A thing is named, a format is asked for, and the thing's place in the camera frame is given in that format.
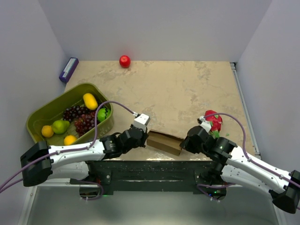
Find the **brown cardboard box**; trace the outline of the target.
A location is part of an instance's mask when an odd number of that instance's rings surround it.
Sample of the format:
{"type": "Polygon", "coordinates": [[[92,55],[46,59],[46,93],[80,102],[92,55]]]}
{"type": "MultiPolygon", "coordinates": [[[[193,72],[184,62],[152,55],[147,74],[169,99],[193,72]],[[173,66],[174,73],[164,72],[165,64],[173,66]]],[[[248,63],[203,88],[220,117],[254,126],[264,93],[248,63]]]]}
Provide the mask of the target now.
{"type": "Polygon", "coordinates": [[[156,130],[148,132],[147,145],[175,156],[181,154],[180,144],[184,139],[156,130]]]}

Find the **olive green plastic bin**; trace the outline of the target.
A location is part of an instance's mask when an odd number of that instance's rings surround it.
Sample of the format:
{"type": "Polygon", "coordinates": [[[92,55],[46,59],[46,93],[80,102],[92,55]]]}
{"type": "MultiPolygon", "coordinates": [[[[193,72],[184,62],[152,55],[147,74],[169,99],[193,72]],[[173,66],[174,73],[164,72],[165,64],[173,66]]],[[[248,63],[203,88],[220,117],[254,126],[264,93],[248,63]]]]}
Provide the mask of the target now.
{"type": "Polygon", "coordinates": [[[63,118],[63,111],[65,109],[76,105],[83,106],[83,95],[86,93],[92,94],[100,103],[108,100],[107,97],[92,83],[81,83],[71,88],[46,105],[34,111],[28,117],[26,127],[31,138],[33,139],[33,142],[37,143],[39,141],[47,141],[49,145],[62,146],[64,144],[64,138],[67,135],[76,136],[76,144],[92,142],[95,135],[95,129],[88,131],[82,136],[79,136],[75,131],[73,122],[70,124],[66,132],[61,135],[54,134],[50,138],[45,138],[41,132],[43,126],[51,125],[53,122],[61,120],[63,118]]]}

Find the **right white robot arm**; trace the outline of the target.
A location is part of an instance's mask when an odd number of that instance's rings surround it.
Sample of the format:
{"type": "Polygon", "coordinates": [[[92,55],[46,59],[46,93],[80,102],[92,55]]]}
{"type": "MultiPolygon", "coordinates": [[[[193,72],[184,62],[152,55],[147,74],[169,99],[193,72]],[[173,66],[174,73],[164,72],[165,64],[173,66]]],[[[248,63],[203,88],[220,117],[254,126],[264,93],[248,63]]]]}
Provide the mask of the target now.
{"type": "Polygon", "coordinates": [[[299,210],[300,173],[271,166],[248,154],[236,143],[224,137],[213,138],[201,126],[191,128],[180,147],[190,153],[202,153],[215,164],[201,174],[212,188],[212,184],[241,185],[261,193],[269,194],[272,203],[279,209],[294,214],[299,210]]]}

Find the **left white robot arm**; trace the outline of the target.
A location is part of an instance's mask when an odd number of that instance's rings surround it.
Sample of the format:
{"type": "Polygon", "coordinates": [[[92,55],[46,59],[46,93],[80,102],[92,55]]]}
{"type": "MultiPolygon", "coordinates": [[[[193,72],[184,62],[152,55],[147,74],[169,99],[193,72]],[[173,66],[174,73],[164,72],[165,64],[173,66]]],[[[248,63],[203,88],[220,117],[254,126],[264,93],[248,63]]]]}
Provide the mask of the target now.
{"type": "Polygon", "coordinates": [[[70,146],[38,142],[20,158],[23,185],[32,187],[57,178],[92,184],[97,179],[97,172],[86,165],[87,161],[118,158],[132,149],[145,147],[147,131],[146,125],[131,125],[122,133],[104,136],[95,142],[70,146]]]}

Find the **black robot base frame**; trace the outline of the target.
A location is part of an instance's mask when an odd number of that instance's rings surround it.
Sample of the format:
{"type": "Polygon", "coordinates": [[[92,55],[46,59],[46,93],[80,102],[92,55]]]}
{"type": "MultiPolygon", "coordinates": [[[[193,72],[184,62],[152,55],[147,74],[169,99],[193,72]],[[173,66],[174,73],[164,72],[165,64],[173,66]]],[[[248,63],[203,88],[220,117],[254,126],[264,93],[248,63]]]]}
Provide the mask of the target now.
{"type": "Polygon", "coordinates": [[[70,180],[72,185],[80,185],[82,197],[95,197],[99,186],[104,195],[117,191],[143,192],[192,192],[222,200],[226,188],[220,177],[210,177],[215,163],[211,161],[89,161],[89,174],[82,181],[70,180]]]}

